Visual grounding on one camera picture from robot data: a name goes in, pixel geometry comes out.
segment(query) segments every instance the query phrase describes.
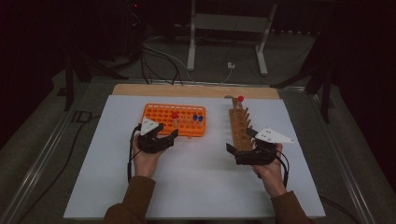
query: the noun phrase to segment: orange plastic rack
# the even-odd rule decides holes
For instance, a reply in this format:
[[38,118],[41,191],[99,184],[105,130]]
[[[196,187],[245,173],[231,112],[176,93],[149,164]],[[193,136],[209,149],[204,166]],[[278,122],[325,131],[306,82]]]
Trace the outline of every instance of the orange plastic rack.
[[143,117],[163,123],[162,135],[178,128],[179,136],[201,137],[206,129],[206,109],[199,105],[146,104]]

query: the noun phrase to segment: gray floor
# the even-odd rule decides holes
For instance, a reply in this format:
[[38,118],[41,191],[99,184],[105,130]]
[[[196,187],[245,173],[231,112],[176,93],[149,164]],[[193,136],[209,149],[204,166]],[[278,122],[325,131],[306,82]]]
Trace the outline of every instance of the gray floor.
[[[243,36],[243,41],[230,43],[225,36],[209,35],[198,40],[195,70],[187,72],[184,65],[175,62],[184,84],[206,85],[249,85],[267,87],[299,72],[315,38],[309,35],[270,35],[264,50],[269,67],[269,75],[259,74],[254,54],[254,45],[260,41],[255,35]],[[177,37],[173,40],[152,36],[146,42],[153,48],[187,61],[189,39]],[[164,59],[146,54],[150,68],[166,80],[170,80],[176,70]],[[235,63],[231,72],[226,63]],[[145,69],[149,79],[149,70]],[[96,72],[90,84],[77,85],[76,101],[70,112],[64,112],[63,97],[56,96],[64,86],[64,72],[55,76],[53,92],[42,102],[35,113],[20,127],[0,151],[0,214],[13,211],[23,214],[39,197],[63,168],[73,139],[80,123],[71,122],[75,111],[101,114],[106,98],[118,83],[145,83],[140,63],[121,71],[129,80],[118,81]],[[345,106],[336,87],[332,87],[332,108],[329,110],[330,124],[318,115],[320,95],[307,95],[302,90],[308,79],[300,80],[279,90],[290,113],[290,118],[302,146],[306,161],[314,178],[318,193],[339,203],[361,223],[396,223],[396,197],[381,173],[354,119]],[[153,80],[154,83],[166,84]],[[66,220],[64,209],[73,190],[79,169],[84,161],[98,119],[86,124],[78,134],[70,162],[55,184],[45,196],[29,211],[21,223],[100,223],[100,220]],[[31,190],[19,189],[36,158],[43,149],[51,148],[42,172],[35,172],[31,179]],[[11,206],[19,202],[20,206]],[[354,223],[348,216],[324,203],[326,217],[317,223]],[[18,216],[11,222],[16,223]],[[151,221],[153,223],[185,223],[187,221]],[[273,219],[260,220],[261,223],[275,223]],[[208,220],[206,223],[255,223],[253,220]]]

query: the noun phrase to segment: sleeve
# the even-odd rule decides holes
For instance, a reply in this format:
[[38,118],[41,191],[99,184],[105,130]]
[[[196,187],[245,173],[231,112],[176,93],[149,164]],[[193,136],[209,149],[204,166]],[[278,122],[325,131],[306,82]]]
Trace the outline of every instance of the sleeve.
[[271,199],[278,224],[315,223],[300,206],[293,191]]
[[107,209],[104,223],[146,223],[146,212],[154,187],[155,181],[150,178],[132,177],[122,203]]

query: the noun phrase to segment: person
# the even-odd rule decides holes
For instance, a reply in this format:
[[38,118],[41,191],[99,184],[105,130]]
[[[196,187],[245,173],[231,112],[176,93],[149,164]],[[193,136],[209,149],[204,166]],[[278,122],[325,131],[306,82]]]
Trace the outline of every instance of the person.
[[[140,151],[136,141],[137,135],[133,141],[134,154],[139,153],[134,157],[134,176],[131,178],[122,203],[117,203],[107,209],[104,218],[105,224],[146,223],[146,212],[155,187],[152,176],[163,151],[155,154],[145,153]],[[280,157],[282,145],[276,144],[276,149]],[[257,175],[260,174],[264,188],[271,197],[278,224],[315,223],[305,215],[293,191],[287,192],[283,185],[278,160],[274,160],[268,165],[254,165],[252,168]]]

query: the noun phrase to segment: red object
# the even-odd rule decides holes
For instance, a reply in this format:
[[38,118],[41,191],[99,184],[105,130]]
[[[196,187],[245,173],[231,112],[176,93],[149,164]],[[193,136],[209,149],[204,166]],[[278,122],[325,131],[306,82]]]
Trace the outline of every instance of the red object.
[[178,118],[177,112],[172,112],[172,119],[177,119],[177,118]]

